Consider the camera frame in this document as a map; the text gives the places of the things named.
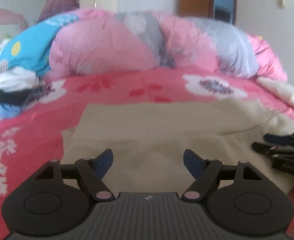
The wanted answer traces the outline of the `white folded garment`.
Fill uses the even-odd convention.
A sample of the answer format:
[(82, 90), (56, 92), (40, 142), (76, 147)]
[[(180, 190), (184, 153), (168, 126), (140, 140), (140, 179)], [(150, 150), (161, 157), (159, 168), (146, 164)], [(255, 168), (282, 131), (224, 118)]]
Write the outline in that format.
[(268, 92), (294, 108), (294, 86), (267, 77), (258, 77), (256, 81)]

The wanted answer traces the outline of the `blue pillow with stripes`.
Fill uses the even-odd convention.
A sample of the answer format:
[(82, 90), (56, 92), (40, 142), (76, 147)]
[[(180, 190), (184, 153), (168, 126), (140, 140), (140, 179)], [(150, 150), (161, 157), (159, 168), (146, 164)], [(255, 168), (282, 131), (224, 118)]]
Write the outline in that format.
[(7, 69), (23, 67), (43, 76), (50, 70), (49, 53), (57, 33), (79, 19), (75, 14), (59, 14), (29, 27), (4, 46), (0, 62), (5, 61)]

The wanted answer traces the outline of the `beige zip hoodie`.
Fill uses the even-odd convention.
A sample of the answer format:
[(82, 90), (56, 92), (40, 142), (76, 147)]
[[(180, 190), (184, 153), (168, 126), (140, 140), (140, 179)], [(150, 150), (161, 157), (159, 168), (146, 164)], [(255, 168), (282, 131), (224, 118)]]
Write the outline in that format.
[(267, 133), (294, 133), (294, 120), (255, 101), (88, 105), (78, 126), (62, 132), (63, 164), (113, 151), (104, 183), (119, 192), (183, 193), (193, 177), (185, 150), (225, 165), (248, 161), (288, 193), (294, 176), (276, 171), (251, 144)]

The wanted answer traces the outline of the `pink white headboard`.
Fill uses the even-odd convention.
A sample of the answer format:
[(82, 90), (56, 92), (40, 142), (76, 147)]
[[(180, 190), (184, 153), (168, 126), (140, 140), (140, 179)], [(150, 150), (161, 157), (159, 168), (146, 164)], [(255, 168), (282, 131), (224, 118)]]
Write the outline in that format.
[(27, 28), (23, 15), (0, 9), (0, 44), (7, 36), (16, 36)]

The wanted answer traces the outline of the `pink grey floral duvet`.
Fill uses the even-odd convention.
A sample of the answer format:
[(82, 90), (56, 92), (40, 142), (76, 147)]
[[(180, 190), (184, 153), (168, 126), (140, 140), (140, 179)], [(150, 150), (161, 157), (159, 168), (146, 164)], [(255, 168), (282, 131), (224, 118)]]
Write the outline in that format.
[(79, 9), (74, 14), (79, 19), (62, 27), (51, 44), (46, 80), (157, 67), (288, 79), (266, 40), (229, 23), (159, 11)]

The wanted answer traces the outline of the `pile of mixed clothes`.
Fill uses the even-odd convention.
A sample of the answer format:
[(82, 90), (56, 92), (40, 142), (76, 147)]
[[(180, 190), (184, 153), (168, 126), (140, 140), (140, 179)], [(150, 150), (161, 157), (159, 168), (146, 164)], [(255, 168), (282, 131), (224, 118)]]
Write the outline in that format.
[[(0, 54), (10, 41), (3, 39)], [(35, 72), (14, 67), (7, 69), (7, 61), (0, 61), (0, 121), (21, 114), (31, 103), (39, 100), (51, 90), (51, 85), (40, 81)]]

